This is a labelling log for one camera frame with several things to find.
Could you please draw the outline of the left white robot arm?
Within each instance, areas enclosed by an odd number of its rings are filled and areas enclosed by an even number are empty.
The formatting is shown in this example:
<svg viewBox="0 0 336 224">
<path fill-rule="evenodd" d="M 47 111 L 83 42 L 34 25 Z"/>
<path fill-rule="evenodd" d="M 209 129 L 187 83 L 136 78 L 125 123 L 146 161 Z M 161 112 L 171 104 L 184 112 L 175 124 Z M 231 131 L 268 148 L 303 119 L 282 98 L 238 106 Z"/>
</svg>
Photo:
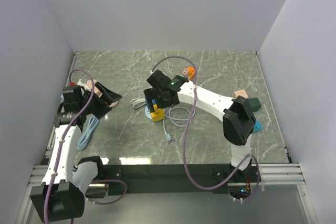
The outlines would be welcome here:
<svg viewBox="0 0 336 224">
<path fill-rule="evenodd" d="M 30 198 L 43 223 L 79 218 L 85 208 L 85 193 L 91 184 L 104 179 L 99 156 L 80 160 L 74 170 L 76 145 L 82 136 L 87 115 L 100 119 L 111 105 L 122 99 L 100 82 L 89 86 L 70 84 L 62 92 L 54 119 L 55 142 L 41 185 L 32 188 Z"/>
</svg>

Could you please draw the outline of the black base beam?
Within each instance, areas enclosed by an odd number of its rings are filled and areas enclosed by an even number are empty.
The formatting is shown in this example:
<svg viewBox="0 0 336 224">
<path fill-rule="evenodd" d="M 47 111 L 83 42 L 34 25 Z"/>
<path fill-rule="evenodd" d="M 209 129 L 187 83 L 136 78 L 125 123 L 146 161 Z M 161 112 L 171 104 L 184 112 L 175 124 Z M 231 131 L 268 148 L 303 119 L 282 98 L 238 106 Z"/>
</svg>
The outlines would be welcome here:
<svg viewBox="0 0 336 224">
<path fill-rule="evenodd" d="M 182 164 L 173 165 L 104 165 L 103 179 L 121 180 L 128 194 L 200 192 L 188 179 Z M 213 187 L 224 181 L 234 168 L 230 164 L 190 164 L 192 178 L 203 187 Z M 229 184 L 243 187 L 260 181 L 256 166 L 238 170 L 224 185 L 212 189 L 214 194 L 228 194 Z"/>
</svg>

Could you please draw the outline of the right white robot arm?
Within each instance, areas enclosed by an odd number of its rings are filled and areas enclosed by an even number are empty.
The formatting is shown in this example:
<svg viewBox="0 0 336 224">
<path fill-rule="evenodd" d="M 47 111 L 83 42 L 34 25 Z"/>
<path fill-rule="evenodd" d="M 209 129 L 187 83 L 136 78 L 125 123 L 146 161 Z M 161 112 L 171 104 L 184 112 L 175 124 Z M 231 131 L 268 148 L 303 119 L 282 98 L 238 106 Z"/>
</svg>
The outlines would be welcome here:
<svg viewBox="0 0 336 224">
<path fill-rule="evenodd" d="M 170 79 L 159 70 L 146 81 L 151 86 L 144 90 L 150 112 L 187 103 L 218 118 L 223 123 L 224 138 L 231 146 L 232 179 L 241 182 L 249 175 L 252 160 L 250 143 L 256 118 L 246 98 L 230 98 L 214 93 L 184 76 Z"/>
</svg>

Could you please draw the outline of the pink round socket base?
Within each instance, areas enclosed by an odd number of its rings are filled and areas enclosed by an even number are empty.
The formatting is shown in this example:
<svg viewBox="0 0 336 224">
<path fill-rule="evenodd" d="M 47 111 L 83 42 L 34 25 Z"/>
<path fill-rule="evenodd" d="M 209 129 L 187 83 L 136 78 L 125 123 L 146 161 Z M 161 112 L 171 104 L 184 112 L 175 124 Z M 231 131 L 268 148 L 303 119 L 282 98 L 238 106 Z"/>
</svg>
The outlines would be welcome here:
<svg viewBox="0 0 336 224">
<path fill-rule="evenodd" d="M 113 103 L 111 103 L 111 104 L 109 105 L 109 107 L 110 107 L 110 108 L 113 108 L 113 107 L 117 106 L 118 103 L 119 103 L 119 101 L 113 102 Z"/>
</svg>

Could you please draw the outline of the yellow cube socket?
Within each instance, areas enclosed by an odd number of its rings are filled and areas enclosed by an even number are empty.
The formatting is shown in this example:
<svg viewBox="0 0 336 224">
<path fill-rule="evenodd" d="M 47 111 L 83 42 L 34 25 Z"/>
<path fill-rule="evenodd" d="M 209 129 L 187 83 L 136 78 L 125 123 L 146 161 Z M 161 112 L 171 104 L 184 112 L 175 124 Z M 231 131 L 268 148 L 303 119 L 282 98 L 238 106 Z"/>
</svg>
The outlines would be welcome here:
<svg viewBox="0 0 336 224">
<path fill-rule="evenodd" d="M 154 112 L 150 113 L 153 122 L 159 122 L 164 119 L 165 112 L 163 109 L 158 108 L 156 104 L 153 105 Z"/>
</svg>

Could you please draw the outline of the orange power strip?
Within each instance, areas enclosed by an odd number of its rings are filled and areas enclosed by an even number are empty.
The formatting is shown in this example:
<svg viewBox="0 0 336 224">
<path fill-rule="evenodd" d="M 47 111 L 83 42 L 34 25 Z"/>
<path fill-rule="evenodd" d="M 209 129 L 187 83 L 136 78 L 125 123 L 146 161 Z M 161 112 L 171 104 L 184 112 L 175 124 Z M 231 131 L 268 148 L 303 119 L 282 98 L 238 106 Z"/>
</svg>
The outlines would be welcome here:
<svg viewBox="0 0 336 224">
<path fill-rule="evenodd" d="M 187 68 L 187 78 L 189 80 L 193 80 L 195 77 L 196 70 L 193 67 L 188 67 Z"/>
</svg>

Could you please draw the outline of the peach cube socket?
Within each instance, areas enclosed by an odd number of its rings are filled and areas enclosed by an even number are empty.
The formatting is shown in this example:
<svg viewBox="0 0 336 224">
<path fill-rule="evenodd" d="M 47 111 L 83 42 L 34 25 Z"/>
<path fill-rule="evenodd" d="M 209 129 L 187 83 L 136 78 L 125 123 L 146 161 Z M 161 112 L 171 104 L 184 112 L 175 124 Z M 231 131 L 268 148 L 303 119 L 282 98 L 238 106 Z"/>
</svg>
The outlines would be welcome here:
<svg viewBox="0 0 336 224">
<path fill-rule="evenodd" d="M 234 92 L 234 98 L 237 98 L 239 96 L 244 97 L 245 99 L 249 98 L 247 92 L 244 89 L 237 90 Z"/>
</svg>

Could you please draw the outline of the pink plug adapter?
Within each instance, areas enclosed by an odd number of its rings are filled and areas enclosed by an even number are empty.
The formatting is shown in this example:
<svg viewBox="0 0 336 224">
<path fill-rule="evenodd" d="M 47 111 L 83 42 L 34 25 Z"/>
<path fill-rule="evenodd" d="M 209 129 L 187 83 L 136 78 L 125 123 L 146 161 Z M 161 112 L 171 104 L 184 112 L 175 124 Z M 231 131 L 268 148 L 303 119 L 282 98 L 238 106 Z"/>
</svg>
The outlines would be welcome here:
<svg viewBox="0 0 336 224">
<path fill-rule="evenodd" d="M 184 69 L 182 71 L 182 75 L 185 76 L 185 77 L 187 77 L 189 75 L 189 70 L 188 69 Z"/>
</svg>

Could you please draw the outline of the bright blue plug adapter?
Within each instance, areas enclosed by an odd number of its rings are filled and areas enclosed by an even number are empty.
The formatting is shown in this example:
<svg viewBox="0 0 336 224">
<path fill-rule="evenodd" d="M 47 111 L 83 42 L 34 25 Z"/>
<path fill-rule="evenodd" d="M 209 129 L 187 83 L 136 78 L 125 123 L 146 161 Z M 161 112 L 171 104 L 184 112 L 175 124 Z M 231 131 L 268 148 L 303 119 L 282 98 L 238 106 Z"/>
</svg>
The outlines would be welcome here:
<svg viewBox="0 0 336 224">
<path fill-rule="evenodd" d="M 260 132 L 263 129 L 262 124 L 259 121 L 256 121 L 254 125 L 254 133 Z"/>
</svg>

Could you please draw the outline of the dark green cube socket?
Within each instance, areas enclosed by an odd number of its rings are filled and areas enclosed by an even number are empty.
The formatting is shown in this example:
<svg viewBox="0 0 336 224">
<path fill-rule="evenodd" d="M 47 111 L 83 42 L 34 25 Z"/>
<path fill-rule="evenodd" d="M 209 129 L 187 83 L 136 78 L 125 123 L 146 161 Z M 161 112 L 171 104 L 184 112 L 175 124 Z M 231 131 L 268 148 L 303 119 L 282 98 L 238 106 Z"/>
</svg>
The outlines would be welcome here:
<svg viewBox="0 0 336 224">
<path fill-rule="evenodd" d="M 261 103 L 258 98 L 248 98 L 248 102 L 253 112 L 257 112 L 261 109 Z"/>
</svg>

